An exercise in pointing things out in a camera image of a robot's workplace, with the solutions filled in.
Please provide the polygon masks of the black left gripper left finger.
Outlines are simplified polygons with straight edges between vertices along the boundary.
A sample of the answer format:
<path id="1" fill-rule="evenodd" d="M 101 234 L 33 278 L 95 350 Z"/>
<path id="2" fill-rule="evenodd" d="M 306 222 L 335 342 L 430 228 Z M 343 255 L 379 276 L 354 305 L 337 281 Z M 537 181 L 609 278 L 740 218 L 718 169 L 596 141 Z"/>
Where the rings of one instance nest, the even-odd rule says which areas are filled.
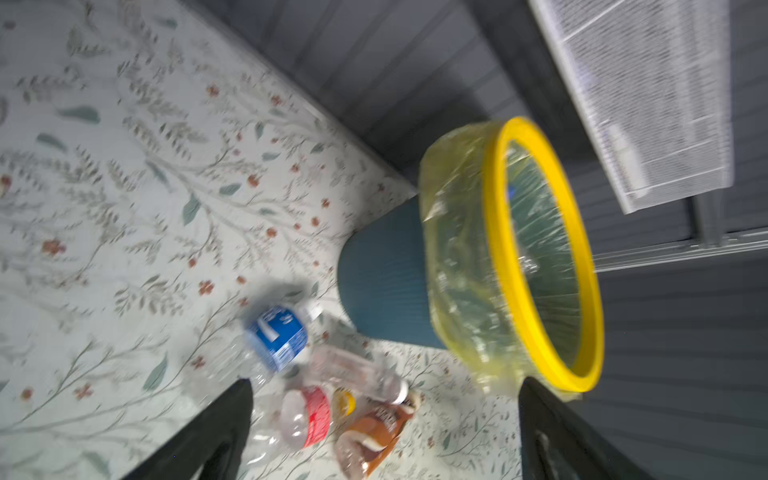
<path id="1" fill-rule="evenodd" d="M 253 409 L 251 382 L 239 379 L 127 479 L 235 479 Z"/>

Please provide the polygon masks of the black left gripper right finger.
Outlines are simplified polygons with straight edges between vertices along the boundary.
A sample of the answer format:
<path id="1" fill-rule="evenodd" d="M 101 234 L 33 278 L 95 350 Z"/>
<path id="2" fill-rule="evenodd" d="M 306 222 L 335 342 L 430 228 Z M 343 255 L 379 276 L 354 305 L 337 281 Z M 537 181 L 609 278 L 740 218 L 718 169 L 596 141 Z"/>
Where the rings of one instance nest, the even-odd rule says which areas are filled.
<path id="1" fill-rule="evenodd" d="M 524 479 L 651 477 L 533 377 L 518 396 Z"/>

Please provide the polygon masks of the red label clear bottle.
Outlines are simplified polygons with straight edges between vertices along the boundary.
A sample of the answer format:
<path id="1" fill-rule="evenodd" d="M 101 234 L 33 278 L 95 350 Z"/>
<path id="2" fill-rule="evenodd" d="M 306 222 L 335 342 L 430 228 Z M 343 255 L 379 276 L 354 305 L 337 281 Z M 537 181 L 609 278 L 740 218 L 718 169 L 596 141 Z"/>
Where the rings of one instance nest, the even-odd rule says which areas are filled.
<path id="1" fill-rule="evenodd" d="M 262 467 L 319 444 L 356 406 L 350 391 L 320 385 L 256 397 L 242 461 L 249 468 Z"/>

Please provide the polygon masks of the blue label clear bottle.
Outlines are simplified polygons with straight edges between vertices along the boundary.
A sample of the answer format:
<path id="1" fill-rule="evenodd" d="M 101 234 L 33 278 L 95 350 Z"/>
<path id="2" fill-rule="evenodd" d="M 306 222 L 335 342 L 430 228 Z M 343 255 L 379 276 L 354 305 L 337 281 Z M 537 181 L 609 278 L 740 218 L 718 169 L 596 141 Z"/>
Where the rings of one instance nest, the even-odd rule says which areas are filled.
<path id="1" fill-rule="evenodd" d="M 312 298 L 266 308 L 245 321 L 228 344 L 202 356 L 203 364 L 188 380 L 190 394 L 211 402 L 239 380 L 249 381 L 252 392 L 259 393 L 308 348 L 309 326 L 322 313 Z"/>

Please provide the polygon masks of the brown coffee bottle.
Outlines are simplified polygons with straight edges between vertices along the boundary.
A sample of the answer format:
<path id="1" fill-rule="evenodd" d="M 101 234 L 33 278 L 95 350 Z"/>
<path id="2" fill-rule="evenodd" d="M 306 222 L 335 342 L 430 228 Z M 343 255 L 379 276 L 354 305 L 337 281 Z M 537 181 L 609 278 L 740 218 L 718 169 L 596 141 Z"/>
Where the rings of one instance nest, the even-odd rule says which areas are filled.
<path id="1" fill-rule="evenodd" d="M 347 479 L 369 479 L 390 455 L 405 426 L 422 404 L 422 396 L 410 392 L 399 405 L 376 403 L 337 439 L 334 451 Z"/>

